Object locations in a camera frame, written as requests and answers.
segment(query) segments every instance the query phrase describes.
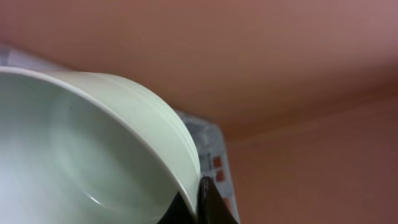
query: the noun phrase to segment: white bowl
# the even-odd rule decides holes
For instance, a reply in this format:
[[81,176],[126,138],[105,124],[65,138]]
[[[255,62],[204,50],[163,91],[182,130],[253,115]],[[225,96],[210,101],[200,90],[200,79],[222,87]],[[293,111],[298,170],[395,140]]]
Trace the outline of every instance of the white bowl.
[[0,223],[157,223],[198,154],[164,101],[125,78],[0,67]]

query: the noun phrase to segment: wall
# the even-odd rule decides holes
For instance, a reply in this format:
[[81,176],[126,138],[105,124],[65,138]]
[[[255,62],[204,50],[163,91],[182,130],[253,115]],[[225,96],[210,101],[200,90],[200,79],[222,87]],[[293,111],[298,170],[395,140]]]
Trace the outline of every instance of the wall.
[[228,147],[242,223],[398,223],[398,98]]
[[2,0],[0,40],[133,79],[234,139],[396,82],[397,8],[394,0]]

